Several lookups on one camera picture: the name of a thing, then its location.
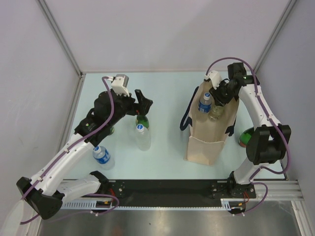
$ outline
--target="brown paper bag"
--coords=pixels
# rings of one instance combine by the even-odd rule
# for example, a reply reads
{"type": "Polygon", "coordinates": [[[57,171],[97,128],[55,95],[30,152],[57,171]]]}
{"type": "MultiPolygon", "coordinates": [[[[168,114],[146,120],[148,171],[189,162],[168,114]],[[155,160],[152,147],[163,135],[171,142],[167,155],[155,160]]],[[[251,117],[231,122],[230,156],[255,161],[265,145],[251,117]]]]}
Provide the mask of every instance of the brown paper bag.
{"type": "Polygon", "coordinates": [[[233,98],[226,104],[224,113],[218,120],[208,119],[206,122],[198,122],[196,120],[198,103],[204,87],[209,86],[207,83],[210,83],[212,87],[211,82],[203,82],[196,88],[180,128],[184,130],[188,125],[190,128],[187,154],[184,159],[199,164],[213,165],[224,147],[227,136],[232,136],[234,133],[239,100],[236,101],[233,98]]]}

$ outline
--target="green bottle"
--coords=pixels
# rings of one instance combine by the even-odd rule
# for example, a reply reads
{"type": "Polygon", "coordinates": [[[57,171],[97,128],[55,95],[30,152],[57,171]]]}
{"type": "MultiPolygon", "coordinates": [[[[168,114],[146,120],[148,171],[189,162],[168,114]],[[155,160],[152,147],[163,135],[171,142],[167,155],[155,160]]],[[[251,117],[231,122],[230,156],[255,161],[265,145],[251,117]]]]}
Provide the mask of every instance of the green bottle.
{"type": "Polygon", "coordinates": [[[146,116],[143,115],[137,115],[136,117],[136,125],[141,124],[147,129],[149,129],[149,120],[146,116]]]}
{"type": "Polygon", "coordinates": [[[245,130],[239,140],[238,140],[238,143],[241,147],[244,147],[246,148],[246,145],[248,144],[249,140],[251,139],[252,135],[254,133],[254,127],[253,128],[249,128],[247,130],[245,130]]]}

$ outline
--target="metal floor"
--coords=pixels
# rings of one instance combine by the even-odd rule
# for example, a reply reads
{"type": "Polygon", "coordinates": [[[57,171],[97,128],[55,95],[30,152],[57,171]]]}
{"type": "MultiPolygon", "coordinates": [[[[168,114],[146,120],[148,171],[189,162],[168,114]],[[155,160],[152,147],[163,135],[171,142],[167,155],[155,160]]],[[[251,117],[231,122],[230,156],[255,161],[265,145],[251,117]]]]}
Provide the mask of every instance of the metal floor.
{"type": "MultiPolygon", "coordinates": [[[[75,212],[61,210],[55,217],[75,212]]],[[[50,223],[38,236],[299,236],[291,202],[264,202],[243,216],[227,211],[116,210],[99,217],[88,213],[50,223]]]]}

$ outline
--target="bottle cap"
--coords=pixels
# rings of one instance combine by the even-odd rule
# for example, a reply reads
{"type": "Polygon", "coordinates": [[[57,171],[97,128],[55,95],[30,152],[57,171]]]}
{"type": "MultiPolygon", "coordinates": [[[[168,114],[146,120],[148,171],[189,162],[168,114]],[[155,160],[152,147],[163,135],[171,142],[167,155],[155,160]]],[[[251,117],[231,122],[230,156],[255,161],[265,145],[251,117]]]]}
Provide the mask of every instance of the bottle cap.
{"type": "Polygon", "coordinates": [[[144,131],[144,126],[142,124],[137,125],[137,131],[138,132],[143,132],[144,131]]]}
{"type": "Polygon", "coordinates": [[[93,151],[94,151],[95,153],[100,153],[101,148],[100,148],[99,146],[96,146],[96,147],[93,149],[93,151]]]}
{"type": "Polygon", "coordinates": [[[204,95],[203,95],[203,99],[205,99],[206,101],[208,101],[210,99],[210,94],[208,92],[206,92],[204,95]]]}

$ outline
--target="blue bottle label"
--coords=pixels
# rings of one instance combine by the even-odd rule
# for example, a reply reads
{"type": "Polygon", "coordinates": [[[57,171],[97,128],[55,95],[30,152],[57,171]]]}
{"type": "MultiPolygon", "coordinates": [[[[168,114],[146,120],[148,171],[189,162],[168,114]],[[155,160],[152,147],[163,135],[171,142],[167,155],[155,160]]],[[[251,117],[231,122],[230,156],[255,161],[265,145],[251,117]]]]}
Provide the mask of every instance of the blue bottle label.
{"type": "Polygon", "coordinates": [[[211,109],[211,104],[209,105],[204,105],[202,104],[201,102],[199,102],[198,104],[198,110],[201,112],[201,113],[208,113],[211,109]]]}
{"type": "Polygon", "coordinates": [[[109,152],[107,151],[107,149],[105,150],[105,155],[102,157],[102,158],[94,158],[99,164],[106,164],[109,159],[110,159],[110,154],[109,152]]]}

